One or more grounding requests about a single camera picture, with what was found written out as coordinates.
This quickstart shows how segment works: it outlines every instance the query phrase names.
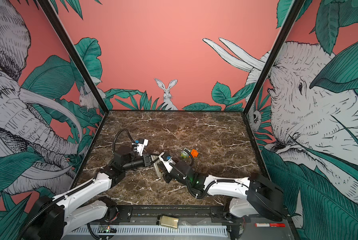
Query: red marker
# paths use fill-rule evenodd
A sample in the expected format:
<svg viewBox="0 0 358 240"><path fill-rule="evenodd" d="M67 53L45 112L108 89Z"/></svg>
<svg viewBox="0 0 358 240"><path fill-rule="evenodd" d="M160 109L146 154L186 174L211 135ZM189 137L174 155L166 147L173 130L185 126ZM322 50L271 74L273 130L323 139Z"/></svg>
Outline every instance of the red marker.
<svg viewBox="0 0 358 240"><path fill-rule="evenodd" d="M255 227L286 227L284 223L255 223Z"/></svg>

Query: elephant ear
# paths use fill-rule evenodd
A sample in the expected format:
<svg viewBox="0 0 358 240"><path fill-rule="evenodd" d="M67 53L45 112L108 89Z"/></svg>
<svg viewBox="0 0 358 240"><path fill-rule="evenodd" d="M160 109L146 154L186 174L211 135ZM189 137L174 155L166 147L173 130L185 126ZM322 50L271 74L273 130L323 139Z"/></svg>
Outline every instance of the elephant ear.
<svg viewBox="0 0 358 240"><path fill-rule="evenodd" d="M0 68L18 81L31 44L29 31L13 5L0 1Z"/></svg>

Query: rabbit ear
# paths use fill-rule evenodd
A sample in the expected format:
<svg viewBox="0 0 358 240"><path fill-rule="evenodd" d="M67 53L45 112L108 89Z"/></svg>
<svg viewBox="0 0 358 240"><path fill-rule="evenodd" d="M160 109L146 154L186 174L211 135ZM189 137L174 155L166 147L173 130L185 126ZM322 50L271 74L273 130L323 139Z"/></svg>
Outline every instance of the rabbit ear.
<svg viewBox="0 0 358 240"><path fill-rule="evenodd" d="M174 79L170 82L170 84L168 84L168 89L172 88L173 86L175 86L175 84L177 84L178 80Z"/></svg>
<svg viewBox="0 0 358 240"><path fill-rule="evenodd" d="M81 86L81 87L80 87L79 92L80 92L80 95L84 95L84 89L83 89L83 86Z"/></svg>
<svg viewBox="0 0 358 240"><path fill-rule="evenodd" d="M156 81L157 85L158 85L161 89L165 90L165 85L164 85L164 83L163 83L162 81L160 81L160 80L157 79L157 78L155 78L155 81Z"/></svg>

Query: pink wall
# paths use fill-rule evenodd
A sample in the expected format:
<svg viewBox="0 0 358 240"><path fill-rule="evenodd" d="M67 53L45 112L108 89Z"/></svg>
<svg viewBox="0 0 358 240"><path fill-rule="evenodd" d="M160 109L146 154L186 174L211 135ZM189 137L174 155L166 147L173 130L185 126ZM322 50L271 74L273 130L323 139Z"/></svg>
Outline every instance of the pink wall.
<svg viewBox="0 0 358 240"><path fill-rule="evenodd" d="M147 90L153 99L172 79L172 102L178 109L191 103L211 105L211 90L219 81L232 93L245 84L248 73L226 64L202 41L223 37L256 58L271 49L278 34L276 1L80 1L83 20L70 6L57 1L59 17L74 44L96 38L102 51L103 91L111 88ZM113 99L114 109L125 109Z"/></svg>

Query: metal bracket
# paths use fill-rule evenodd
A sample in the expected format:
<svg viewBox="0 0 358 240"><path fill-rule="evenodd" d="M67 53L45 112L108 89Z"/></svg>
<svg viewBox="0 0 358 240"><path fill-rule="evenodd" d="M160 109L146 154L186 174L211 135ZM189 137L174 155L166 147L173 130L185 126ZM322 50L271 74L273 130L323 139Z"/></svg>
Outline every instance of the metal bracket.
<svg viewBox="0 0 358 240"><path fill-rule="evenodd" d="M119 215L111 223L130 222L132 216L132 207L125 206L125 205L118 205L117 208L119 210Z"/></svg>

